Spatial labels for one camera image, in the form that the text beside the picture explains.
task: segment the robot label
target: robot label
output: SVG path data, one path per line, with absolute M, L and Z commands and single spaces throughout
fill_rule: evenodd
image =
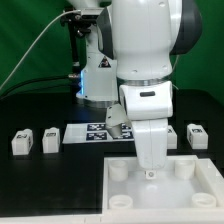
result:
M 106 56 L 104 56 L 103 60 L 100 62 L 99 68 L 111 68 L 111 65 Z

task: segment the white plastic block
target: white plastic block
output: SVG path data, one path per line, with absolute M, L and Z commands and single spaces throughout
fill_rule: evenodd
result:
M 18 131 L 12 140 L 13 155 L 28 155 L 33 145 L 33 132 L 30 129 Z
M 167 149 L 177 149 L 177 134 L 171 125 L 168 125 Z
M 208 148 L 208 134 L 201 125 L 189 124 L 187 126 L 187 139 L 192 149 Z
M 128 178 L 128 164 L 123 160 L 112 160 L 109 165 L 110 179 L 124 181 Z
M 60 132 L 57 128 L 46 129 L 42 139 L 44 153 L 58 153 L 60 147 Z

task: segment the blue light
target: blue light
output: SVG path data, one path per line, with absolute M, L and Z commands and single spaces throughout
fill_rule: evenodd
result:
M 81 94 L 84 93 L 84 85 L 83 85 L 83 71 L 81 71 Z

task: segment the green wall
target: green wall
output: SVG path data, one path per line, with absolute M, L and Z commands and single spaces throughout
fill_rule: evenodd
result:
M 190 53 L 181 56 L 173 80 L 180 89 L 206 90 L 224 105 L 224 1 L 196 2 L 203 17 L 203 35 Z M 0 0 L 0 83 L 66 5 L 65 0 Z M 67 75 L 70 71 L 68 31 L 58 22 L 36 45 L 5 89 L 27 79 Z

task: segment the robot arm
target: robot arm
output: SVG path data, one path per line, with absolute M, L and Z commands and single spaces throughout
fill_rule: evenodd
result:
M 97 8 L 102 2 L 111 2 L 111 0 L 67 0 L 76 9 Z
M 194 0 L 112 0 L 97 24 L 100 50 L 118 62 L 119 99 L 132 126 L 139 164 L 148 171 L 163 168 L 167 118 L 172 116 L 169 56 L 186 53 L 201 35 Z M 111 41 L 105 37 L 108 30 Z M 121 110 L 108 109 L 110 119 L 116 120 Z M 119 133 L 112 131 L 108 117 L 106 123 L 110 133 Z

